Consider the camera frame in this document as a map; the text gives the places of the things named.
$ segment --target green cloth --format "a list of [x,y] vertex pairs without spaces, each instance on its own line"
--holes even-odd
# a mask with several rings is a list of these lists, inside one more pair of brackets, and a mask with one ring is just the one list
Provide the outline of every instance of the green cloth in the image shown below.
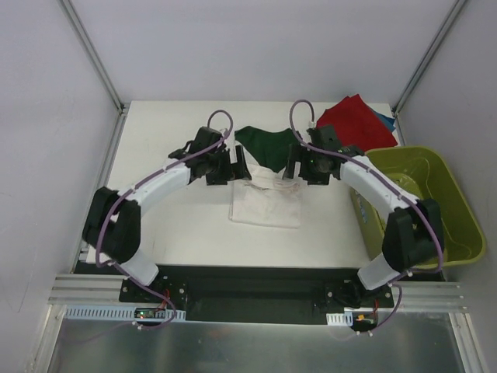
[[235,131],[235,140],[244,146],[260,166],[278,173],[287,166],[290,145],[298,144],[290,128],[267,132],[247,126]]

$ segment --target folded white cloth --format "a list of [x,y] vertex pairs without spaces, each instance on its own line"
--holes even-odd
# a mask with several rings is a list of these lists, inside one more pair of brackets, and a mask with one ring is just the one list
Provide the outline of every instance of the folded white cloth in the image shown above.
[[247,165],[252,180],[233,182],[232,221],[280,228],[301,226],[302,190],[299,179],[282,180],[266,167]]

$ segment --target white table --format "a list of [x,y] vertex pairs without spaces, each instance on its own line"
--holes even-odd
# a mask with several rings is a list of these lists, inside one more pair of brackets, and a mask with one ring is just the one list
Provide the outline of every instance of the white table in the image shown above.
[[[227,110],[235,129],[251,125],[267,131],[289,127],[291,103],[270,102],[152,102],[133,101],[120,139],[109,187],[120,189],[158,169],[170,152],[193,139],[216,109]],[[333,103],[315,103],[316,119]],[[391,115],[384,103],[371,104]],[[295,110],[303,133],[310,114],[305,105]],[[228,126],[223,115],[212,127]],[[306,186],[299,229],[265,228],[228,219],[231,185],[209,186],[197,180],[151,209],[142,220],[141,248],[157,264],[361,267],[370,261],[344,183]],[[95,250],[87,257],[95,262]]]

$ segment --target blue cloth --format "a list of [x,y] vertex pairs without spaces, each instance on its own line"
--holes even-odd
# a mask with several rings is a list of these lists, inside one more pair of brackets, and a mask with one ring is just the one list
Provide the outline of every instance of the blue cloth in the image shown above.
[[380,114],[377,111],[371,109],[373,113],[377,116],[379,120],[381,120],[381,123],[385,125],[385,127],[390,131],[393,132],[395,130],[395,119],[387,117],[386,115]]

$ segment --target workstation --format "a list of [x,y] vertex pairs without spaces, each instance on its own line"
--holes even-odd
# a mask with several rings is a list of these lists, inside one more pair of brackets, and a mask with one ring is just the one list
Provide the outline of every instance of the workstation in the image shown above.
[[[491,278],[480,259],[492,257],[493,199],[466,175],[491,188],[495,170],[464,129],[430,121],[426,112],[440,122],[448,104],[427,103],[434,88],[423,90],[482,5],[390,5],[295,1],[278,13],[219,2],[168,13],[150,2],[113,14],[59,2],[108,107],[65,99],[71,109],[59,109],[62,121],[88,114],[95,124],[79,135],[58,127],[53,141],[96,141],[78,218],[61,225],[77,245],[41,259],[65,262],[40,292],[47,316],[32,371],[440,371],[440,361],[488,371],[478,342],[488,338],[478,324],[486,290],[475,281]],[[349,44],[322,36],[334,26],[320,14],[333,10],[362,31]],[[377,25],[394,12],[402,26]],[[158,47],[157,33],[173,31]],[[316,58],[305,37],[319,44]],[[384,39],[365,47],[375,37]],[[375,59],[407,37],[404,55]],[[334,57],[341,48],[347,57]],[[481,167],[452,152],[456,134]]]

